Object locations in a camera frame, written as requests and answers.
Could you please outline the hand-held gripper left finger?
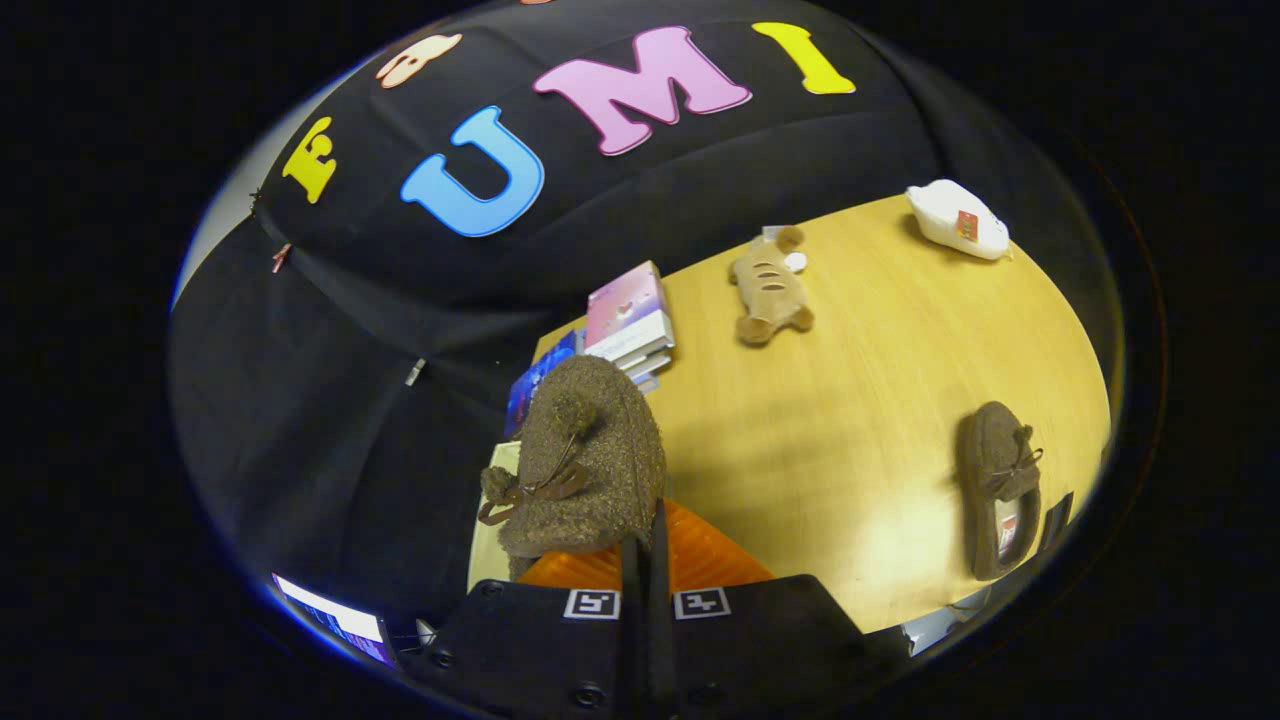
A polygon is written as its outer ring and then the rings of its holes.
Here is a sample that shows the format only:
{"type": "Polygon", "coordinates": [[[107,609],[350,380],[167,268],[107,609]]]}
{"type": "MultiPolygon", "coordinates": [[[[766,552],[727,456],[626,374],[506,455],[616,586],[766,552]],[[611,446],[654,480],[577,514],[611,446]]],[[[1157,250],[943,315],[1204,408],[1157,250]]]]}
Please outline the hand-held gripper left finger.
{"type": "Polygon", "coordinates": [[[622,591],[479,582],[407,675],[470,719],[643,717],[643,547],[621,560],[622,591]]]}

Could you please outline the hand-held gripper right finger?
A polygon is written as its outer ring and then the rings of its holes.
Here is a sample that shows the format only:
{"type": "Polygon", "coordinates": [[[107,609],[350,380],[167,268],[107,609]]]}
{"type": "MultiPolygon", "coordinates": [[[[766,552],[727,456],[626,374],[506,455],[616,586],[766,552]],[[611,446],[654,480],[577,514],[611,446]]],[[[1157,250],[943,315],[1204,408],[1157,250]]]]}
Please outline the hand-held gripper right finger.
{"type": "Polygon", "coordinates": [[[768,574],[671,500],[652,559],[657,717],[858,717],[908,661],[901,632],[860,629],[815,577],[768,574]]]}

